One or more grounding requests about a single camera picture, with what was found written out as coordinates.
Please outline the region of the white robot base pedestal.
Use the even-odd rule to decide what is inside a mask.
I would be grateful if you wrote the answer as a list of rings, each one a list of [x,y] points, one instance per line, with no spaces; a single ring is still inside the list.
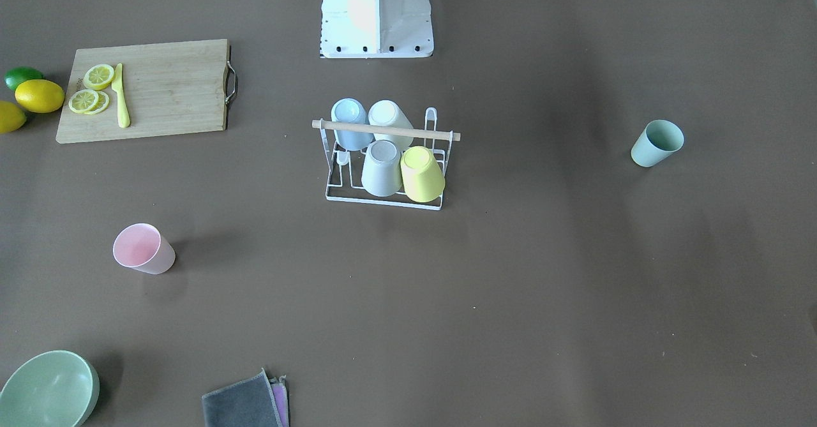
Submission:
[[[434,52],[431,0],[323,0],[319,55],[421,58]]]

